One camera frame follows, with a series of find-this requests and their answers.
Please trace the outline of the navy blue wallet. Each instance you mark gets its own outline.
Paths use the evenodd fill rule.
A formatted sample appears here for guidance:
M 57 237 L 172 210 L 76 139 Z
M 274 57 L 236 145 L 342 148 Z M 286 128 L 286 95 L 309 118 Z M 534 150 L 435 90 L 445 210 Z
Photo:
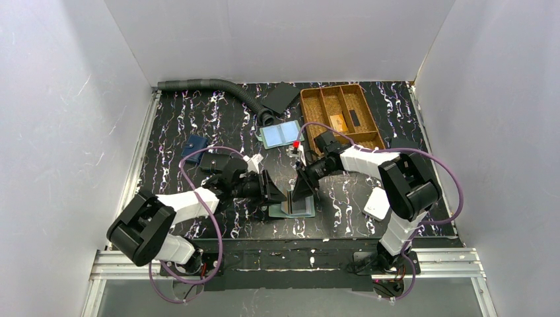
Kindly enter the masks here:
M 184 144 L 183 151 L 182 151 L 182 158 L 187 158 L 186 162 L 199 164 L 201 161 L 202 152 L 197 152 L 198 150 L 204 149 L 208 146 L 208 138 L 198 136 L 198 135 L 190 135 L 187 138 L 186 143 Z

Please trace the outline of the black card in tray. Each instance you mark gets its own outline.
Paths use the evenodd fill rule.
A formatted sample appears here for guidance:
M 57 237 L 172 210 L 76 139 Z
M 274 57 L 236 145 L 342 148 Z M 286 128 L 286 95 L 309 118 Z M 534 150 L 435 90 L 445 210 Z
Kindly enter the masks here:
M 353 126 L 354 127 L 359 127 L 361 125 L 361 123 L 359 121 L 359 117 L 358 117 L 356 111 L 355 110 L 349 110 L 349 114 L 351 116 Z

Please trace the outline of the open mint card holder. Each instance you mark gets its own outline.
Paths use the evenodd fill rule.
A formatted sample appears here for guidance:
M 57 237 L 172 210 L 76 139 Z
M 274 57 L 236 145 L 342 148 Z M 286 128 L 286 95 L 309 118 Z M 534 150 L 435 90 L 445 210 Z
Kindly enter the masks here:
M 261 127 L 256 137 L 263 143 L 265 149 L 273 149 L 292 145 L 295 141 L 304 141 L 304 135 L 299 134 L 300 125 L 297 121 Z

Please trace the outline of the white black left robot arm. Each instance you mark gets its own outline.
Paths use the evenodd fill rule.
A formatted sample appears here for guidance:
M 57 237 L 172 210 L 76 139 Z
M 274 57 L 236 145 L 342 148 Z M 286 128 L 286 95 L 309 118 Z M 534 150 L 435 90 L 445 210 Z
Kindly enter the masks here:
M 179 194 L 155 195 L 139 190 L 109 226 L 107 239 L 136 266 L 153 260 L 186 265 L 196 253 L 186 238 L 170 233 L 174 225 L 209 216 L 234 199 L 257 207 L 287 200 L 266 170 L 259 171 L 249 157 L 231 158 L 204 185 Z

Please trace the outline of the white rectangular box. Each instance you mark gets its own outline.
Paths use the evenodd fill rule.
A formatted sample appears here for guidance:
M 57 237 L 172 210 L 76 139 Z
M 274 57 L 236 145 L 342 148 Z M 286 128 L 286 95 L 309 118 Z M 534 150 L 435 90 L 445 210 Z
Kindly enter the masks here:
M 379 187 L 373 188 L 363 208 L 363 213 L 375 221 L 383 221 L 390 210 L 386 192 Z

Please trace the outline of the mint green card holder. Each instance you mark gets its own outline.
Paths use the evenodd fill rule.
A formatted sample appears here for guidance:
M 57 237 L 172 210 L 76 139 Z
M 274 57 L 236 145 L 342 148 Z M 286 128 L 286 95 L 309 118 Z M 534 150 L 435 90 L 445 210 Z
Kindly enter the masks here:
M 270 217 L 280 219 L 315 217 L 316 209 L 313 196 L 294 201 L 291 190 L 286 191 L 285 194 L 287 196 L 287 201 L 268 207 L 268 215 Z

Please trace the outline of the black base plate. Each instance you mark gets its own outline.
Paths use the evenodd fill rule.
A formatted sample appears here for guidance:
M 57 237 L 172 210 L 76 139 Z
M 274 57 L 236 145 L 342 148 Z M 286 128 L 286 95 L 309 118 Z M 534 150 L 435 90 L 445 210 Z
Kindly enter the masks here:
M 399 267 L 379 269 L 375 239 L 231 240 L 206 291 L 237 289 L 351 289 L 371 291 L 373 281 L 403 281 L 420 274 L 417 254 Z

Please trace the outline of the black flat pad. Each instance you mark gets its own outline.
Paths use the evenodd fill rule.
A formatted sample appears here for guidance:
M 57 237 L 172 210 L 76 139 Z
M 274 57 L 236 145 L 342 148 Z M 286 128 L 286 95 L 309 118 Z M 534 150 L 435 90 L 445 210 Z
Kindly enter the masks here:
M 300 89 L 289 83 L 280 82 L 262 100 L 262 105 L 275 115 L 281 115 L 299 97 Z

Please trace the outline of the wicker divided tray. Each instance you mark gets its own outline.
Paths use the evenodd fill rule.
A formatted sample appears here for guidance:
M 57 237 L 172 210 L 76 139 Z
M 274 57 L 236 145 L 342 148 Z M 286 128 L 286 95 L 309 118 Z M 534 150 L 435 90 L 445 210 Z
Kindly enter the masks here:
M 366 148 L 386 148 L 360 85 L 303 89 L 300 105 L 304 123 L 328 125 Z

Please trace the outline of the black flat wallet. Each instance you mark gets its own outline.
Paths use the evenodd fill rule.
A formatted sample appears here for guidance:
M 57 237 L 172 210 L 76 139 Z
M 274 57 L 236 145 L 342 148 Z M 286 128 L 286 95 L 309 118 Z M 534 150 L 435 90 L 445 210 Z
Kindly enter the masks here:
M 411 153 L 413 149 L 421 150 L 417 142 L 397 137 L 391 138 L 388 142 L 388 146 L 389 149 L 397 149 L 398 151 L 404 151 L 407 153 Z

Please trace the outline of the orange card in tray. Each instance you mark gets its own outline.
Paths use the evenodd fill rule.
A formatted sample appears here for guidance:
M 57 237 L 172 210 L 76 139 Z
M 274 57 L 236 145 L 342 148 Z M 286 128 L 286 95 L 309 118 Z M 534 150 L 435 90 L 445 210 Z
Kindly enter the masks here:
M 337 132 L 347 133 L 348 127 L 343 114 L 335 114 L 329 117 L 331 127 Z

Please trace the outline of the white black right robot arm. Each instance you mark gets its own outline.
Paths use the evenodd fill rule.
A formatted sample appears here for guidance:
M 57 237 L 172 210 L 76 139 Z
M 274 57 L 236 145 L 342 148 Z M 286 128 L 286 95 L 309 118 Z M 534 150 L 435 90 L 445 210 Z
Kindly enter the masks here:
M 339 142 L 326 131 L 314 138 L 323 154 L 313 163 L 298 163 L 293 201 L 314 195 L 320 179 L 335 172 L 358 172 L 378 178 L 388 200 L 390 221 L 376 247 L 376 263 L 390 268 L 406 254 L 409 239 L 427 211 L 442 197 L 442 190 L 428 164 L 413 149 L 398 153 L 374 151 Z

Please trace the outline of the black snap wallet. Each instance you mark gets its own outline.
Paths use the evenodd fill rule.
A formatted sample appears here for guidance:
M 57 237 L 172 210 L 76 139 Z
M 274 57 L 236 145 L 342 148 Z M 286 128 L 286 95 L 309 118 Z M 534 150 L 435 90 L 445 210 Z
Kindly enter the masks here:
M 201 156 L 199 167 L 204 172 L 220 174 L 230 158 L 230 155 L 206 152 Z

